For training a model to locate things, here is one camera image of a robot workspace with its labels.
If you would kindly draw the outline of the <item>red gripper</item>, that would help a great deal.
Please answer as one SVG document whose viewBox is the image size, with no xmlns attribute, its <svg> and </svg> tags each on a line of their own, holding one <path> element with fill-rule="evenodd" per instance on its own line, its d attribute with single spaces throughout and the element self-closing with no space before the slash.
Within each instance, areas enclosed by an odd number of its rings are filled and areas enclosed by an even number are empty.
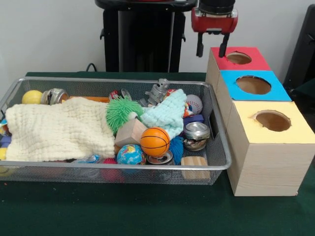
<svg viewBox="0 0 315 236">
<path fill-rule="evenodd" d="M 223 35 L 223 40 L 219 49 L 219 57 L 223 58 L 226 53 L 230 33 L 234 32 L 238 23 L 238 11 L 233 9 L 227 15 L 213 15 L 201 12 L 198 7 L 191 11 L 191 27 L 194 32 L 198 32 L 197 56 L 203 56 L 203 34 L 218 33 Z"/>
</svg>

